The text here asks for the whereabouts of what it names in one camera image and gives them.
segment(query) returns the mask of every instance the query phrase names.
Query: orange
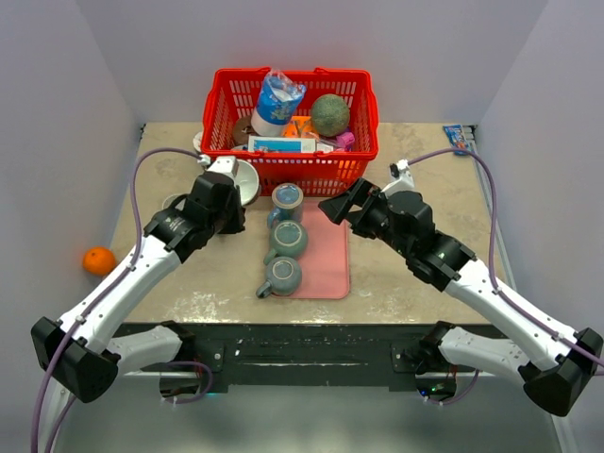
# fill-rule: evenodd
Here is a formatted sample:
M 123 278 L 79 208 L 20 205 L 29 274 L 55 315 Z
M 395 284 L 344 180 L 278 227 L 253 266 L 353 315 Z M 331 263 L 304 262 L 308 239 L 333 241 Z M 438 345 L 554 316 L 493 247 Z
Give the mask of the orange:
M 115 269 L 117 260 L 108 248 L 94 247 L 84 255 L 82 266 L 91 274 L 104 277 Z

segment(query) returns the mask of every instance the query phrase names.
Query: table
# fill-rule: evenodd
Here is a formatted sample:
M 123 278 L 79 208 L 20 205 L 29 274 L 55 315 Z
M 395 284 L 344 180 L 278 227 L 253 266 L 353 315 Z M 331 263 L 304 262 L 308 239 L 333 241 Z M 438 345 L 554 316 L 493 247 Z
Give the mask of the table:
M 162 146 L 193 149 L 199 123 L 149 123 L 139 155 Z M 379 186 L 389 180 L 388 164 L 448 147 L 438 124 L 380 124 L 380 151 L 365 172 Z M 152 156 L 141 167 L 137 196 L 143 225 L 166 199 L 187 193 L 200 173 L 194 159 L 174 154 Z M 490 219 L 474 162 L 452 154 L 413 167 L 416 188 L 434 211 L 441 231 L 458 238 L 486 260 Z M 446 294 L 416 279 L 388 246 L 352 234 L 348 237 L 350 293 L 341 300 L 257 299 L 263 281 L 262 257 L 268 244 L 263 197 L 246 212 L 245 233 L 214 237 L 158 284 L 130 314 L 128 322 L 187 323 L 484 323 Z M 126 195 L 111 248 L 119 260 L 134 244 L 134 220 Z M 497 274 L 503 279 L 497 255 Z

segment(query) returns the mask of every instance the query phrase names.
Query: ceramic mug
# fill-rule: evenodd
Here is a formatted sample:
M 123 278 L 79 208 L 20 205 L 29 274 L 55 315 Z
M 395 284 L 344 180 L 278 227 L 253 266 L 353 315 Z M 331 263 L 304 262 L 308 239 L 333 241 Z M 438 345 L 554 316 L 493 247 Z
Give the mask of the ceramic mug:
M 272 198 L 275 206 L 266 219 L 266 225 L 269 228 L 275 227 L 284 220 L 302 221 L 302 209 L 304 208 L 302 189 L 290 182 L 279 184 L 273 190 Z
M 279 222 L 269 237 L 271 247 L 264 257 L 264 264 L 268 264 L 276 257 L 290 257 L 297 259 L 306 250 L 309 244 L 309 234 L 306 229 L 294 220 Z
M 289 257 L 271 260 L 266 266 L 266 281 L 256 290 L 256 297 L 263 299 L 270 294 L 290 295 L 302 281 L 302 269 L 298 261 Z

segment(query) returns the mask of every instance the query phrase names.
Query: red plastic basket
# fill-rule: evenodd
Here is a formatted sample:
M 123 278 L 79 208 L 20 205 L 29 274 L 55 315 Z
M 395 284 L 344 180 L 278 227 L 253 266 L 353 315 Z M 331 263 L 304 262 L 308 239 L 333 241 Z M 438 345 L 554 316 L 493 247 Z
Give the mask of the red plastic basket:
M 378 154 L 378 103 L 366 71 L 317 68 L 314 71 L 285 71 L 291 80 L 307 87 L 296 115 L 310 115 L 312 103 L 332 92 L 350 107 L 350 127 L 355 134 L 350 152 L 314 154 L 233 151 L 232 129 L 242 116 L 251 115 L 260 86 L 270 68 L 221 69 L 204 110 L 202 151 L 215 159 L 236 156 L 252 163 L 260 175 L 262 195 L 270 195 L 282 182 L 293 182 L 306 196 L 332 196 L 344 191 L 363 174 Z

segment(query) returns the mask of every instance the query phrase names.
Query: pink placemat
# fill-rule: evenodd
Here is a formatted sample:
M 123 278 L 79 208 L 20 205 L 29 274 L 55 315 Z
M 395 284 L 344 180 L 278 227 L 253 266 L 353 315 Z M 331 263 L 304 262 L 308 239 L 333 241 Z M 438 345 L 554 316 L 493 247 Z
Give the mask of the pink placemat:
M 350 291 L 346 222 L 332 224 L 318 201 L 305 201 L 302 225 L 309 233 L 309 245 L 298 259 L 302 282 L 289 297 L 342 299 Z

